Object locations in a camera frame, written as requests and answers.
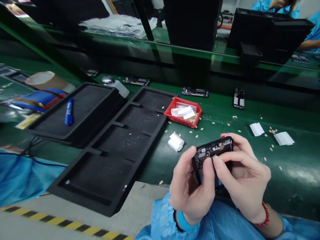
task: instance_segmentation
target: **hand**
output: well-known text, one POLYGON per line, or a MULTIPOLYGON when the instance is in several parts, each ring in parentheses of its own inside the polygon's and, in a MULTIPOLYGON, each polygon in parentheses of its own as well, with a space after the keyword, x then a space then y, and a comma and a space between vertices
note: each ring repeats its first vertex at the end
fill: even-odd
POLYGON ((270 3, 270 8, 269 9, 273 9, 273 8, 284 8, 286 6, 289 5, 289 1, 288 0, 272 0, 272 2, 270 3))
POLYGON ((199 223, 208 213, 215 197, 214 170, 211 158, 203 163, 204 180, 198 186, 193 176, 192 158, 196 154, 196 147, 191 146, 185 151, 173 170, 170 184, 170 204, 176 211, 182 211, 190 225, 199 223))
POLYGON ((213 158, 218 178, 243 216, 251 223, 262 223, 266 219, 262 198, 271 171, 257 160, 247 139, 234 133, 224 135, 233 138, 234 151, 213 158), (227 161, 233 161, 231 173, 227 161))

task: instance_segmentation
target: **black foam tray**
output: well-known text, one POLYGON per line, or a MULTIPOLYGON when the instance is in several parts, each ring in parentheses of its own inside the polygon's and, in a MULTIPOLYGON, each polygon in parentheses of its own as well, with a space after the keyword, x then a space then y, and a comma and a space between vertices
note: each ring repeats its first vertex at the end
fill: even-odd
POLYGON ((141 87, 48 191, 111 217, 142 169, 177 94, 141 87))
POLYGON ((116 88, 84 83, 55 104, 27 130, 50 141, 83 148, 125 102, 116 88), (69 98, 74 100, 74 122, 71 126, 66 126, 64 122, 69 98))

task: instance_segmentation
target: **white label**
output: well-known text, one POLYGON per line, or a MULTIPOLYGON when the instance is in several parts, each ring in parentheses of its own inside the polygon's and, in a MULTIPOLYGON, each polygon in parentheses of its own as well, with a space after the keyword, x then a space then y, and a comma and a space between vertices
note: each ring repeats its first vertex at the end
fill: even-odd
POLYGON ((234 99, 233 99, 233 104, 238 105, 238 98, 237 98, 237 97, 234 97, 234 99))

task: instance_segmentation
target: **green workbench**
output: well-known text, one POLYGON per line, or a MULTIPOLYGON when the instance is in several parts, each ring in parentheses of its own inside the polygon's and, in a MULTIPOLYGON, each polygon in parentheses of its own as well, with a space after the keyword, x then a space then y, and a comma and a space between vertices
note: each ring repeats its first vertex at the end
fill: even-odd
MULTIPOLYGON (((34 74, 39 71, 53 71, 60 77, 65 76, 55 66, 47 63, 26 61, 11 57, 0 56, 0 62, 19 68, 26 74, 34 74)), ((96 81, 101 83, 103 75, 99 75, 96 81)), ((7 84, 7 80, 0 78, 0 86, 7 84)), ((139 87, 126 85, 130 90, 130 96, 139 87)), ((150 87, 180 94, 181 87, 169 86, 160 83, 151 83, 150 87)), ((0 94, 0 100, 4 100, 15 94, 26 94, 29 90, 18 84, 13 84, 0 94)), ((235 132, 247 138, 258 160, 270 167, 271 181, 268 184, 264 201, 275 210, 283 214, 294 215, 302 218, 320 220, 320 126, 319 113, 306 112, 292 108, 271 105, 268 103, 246 100, 246 110, 232 108, 232 96, 224 96, 210 93, 208 99, 196 97, 183 97, 184 99, 198 102, 202 107, 201 120, 198 128, 191 129, 184 125, 165 123, 165 130, 160 133, 157 146, 151 155, 145 160, 145 166, 138 180, 149 184, 159 184, 162 180, 170 184, 173 168, 181 153, 191 145, 199 146, 220 138, 221 133, 235 132), (260 122, 267 133, 254 137, 249 125, 260 122), (287 131, 295 141, 291 146, 279 146, 269 133, 269 127, 278 132, 287 131), (181 152, 175 152, 168 144, 171 133, 181 134, 185 145, 181 152)), ((0 124, 0 146, 14 144, 17 147, 26 147, 32 136, 14 128, 17 123, 0 124)), ((80 149, 63 146, 57 143, 44 141, 32 149, 36 157, 51 161, 69 164, 81 152, 80 149)))

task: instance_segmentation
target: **cable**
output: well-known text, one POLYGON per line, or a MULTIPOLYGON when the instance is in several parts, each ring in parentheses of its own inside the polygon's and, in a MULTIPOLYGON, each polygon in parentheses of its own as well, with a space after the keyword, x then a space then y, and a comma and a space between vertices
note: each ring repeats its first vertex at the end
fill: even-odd
POLYGON ((221 17, 221 24, 220 26, 218 27, 218 29, 220 29, 222 27, 222 24, 223 24, 223 16, 222 16, 222 13, 220 12, 220 17, 221 17))
MULTIPOLYGON (((0 154, 6 154, 6 155, 16 155, 18 156, 18 158, 20 158, 22 155, 19 154, 19 153, 0 153, 0 154)), ((58 167, 64 167, 66 168, 67 166, 64 166, 64 165, 60 165, 60 164, 50 164, 50 163, 42 163, 42 162, 39 162, 37 159, 35 159, 33 156, 24 156, 24 157, 27 157, 27 158, 30 158, 32 159, 34 162, 36 163, 39 163, 39 164, 42 164, 42 165, 46 165, 46 166, 58 166, 58 167)))

